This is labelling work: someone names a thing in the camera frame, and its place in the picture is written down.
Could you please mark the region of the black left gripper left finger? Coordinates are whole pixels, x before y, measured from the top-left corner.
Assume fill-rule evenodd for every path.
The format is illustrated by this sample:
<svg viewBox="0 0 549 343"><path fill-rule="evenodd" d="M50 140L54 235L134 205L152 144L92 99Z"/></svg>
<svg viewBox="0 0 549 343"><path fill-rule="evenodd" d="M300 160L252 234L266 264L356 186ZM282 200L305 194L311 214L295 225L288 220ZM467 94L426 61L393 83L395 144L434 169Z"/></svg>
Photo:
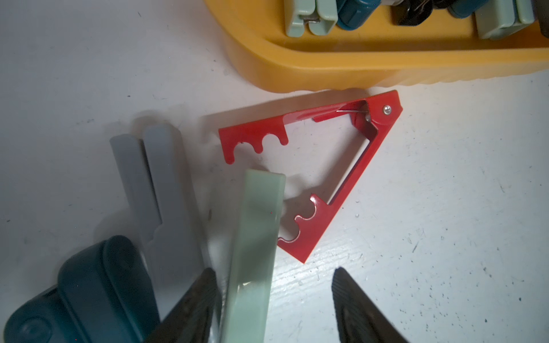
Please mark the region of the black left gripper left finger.
<svg viewBox="0 0 549 343"><path fill-rule="evenodd" d="M217 304L217 277L205 269L146 342L208 342Z"/></svg>

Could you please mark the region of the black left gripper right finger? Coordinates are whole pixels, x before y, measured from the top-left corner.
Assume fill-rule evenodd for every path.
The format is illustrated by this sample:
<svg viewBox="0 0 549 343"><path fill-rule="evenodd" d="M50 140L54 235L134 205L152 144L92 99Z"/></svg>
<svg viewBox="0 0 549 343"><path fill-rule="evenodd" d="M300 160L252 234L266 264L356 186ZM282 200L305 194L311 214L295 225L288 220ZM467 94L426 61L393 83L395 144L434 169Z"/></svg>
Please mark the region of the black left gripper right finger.
<svg viewBox="0 0 549 343"><path fill-rule="evenodd" d="M341 342L407 341L342 267L334 272L332 292Z"/></svg>

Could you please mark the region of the grey pruning pliers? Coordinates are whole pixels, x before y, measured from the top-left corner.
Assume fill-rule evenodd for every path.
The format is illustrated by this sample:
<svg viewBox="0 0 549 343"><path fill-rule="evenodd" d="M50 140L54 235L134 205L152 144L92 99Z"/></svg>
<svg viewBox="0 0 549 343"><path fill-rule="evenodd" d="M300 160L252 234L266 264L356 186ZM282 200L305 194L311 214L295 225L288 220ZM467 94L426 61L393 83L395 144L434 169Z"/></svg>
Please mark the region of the grey pruning pliers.
<svg viewBox="0 0 549 343"><path fill-rule="evenodd" d="M183 139L171 124L154 124L140 139L121 134L110 144L165 318L211 264Z"/></svg>

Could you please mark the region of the dark teal angled pruning pliers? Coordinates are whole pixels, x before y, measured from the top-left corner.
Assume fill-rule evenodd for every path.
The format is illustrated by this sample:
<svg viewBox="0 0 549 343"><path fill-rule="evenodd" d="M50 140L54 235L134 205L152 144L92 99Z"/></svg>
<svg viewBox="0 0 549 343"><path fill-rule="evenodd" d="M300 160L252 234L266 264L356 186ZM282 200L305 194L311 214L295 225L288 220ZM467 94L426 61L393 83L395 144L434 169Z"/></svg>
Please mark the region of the dark teal angled pruning pliers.
<svg viewBox="0 0 549 343"><path fill-rule="evenodd" d="M337 0L337 25L347 31L360 28L381 2L381 0Z"/></svg>

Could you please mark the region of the black pruning pliers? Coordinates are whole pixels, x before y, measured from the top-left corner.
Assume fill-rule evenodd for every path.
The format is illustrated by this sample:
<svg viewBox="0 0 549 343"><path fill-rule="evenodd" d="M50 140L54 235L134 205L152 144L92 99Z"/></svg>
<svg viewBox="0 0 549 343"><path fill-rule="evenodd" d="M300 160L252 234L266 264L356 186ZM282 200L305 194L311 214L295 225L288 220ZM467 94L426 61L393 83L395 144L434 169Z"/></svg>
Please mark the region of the black pruning pliers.
<svg viewBox="0 0 549 343"><path fill-rule="evenodd" d="M541 34L549 38L549 0L535 0L536 15Z"/></svg>
<svg viewBox="0 0 549 343"><path fill-rule="evenodd" d="M416 27L433 13L432 0L403 0L392 7L393 24L402 27Z"/></svg>

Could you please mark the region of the yellow plastic storage box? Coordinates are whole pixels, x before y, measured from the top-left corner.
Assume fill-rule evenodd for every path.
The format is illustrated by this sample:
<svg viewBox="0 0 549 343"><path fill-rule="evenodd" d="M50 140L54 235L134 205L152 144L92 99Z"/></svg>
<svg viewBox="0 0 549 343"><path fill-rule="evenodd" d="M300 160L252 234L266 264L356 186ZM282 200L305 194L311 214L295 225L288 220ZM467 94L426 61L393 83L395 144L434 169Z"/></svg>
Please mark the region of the yellow plastic storage box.
<svg viewBox="0 0 549 343"><path fill-rule="evenodd" d="M477 36L472 18L437 10L417 27L399 27L381 7L358 30L292 38L281 1L208 1L207 7L233 67L275 93L470 81L548 68L548 39L537 24L490 41Z"/></svg>

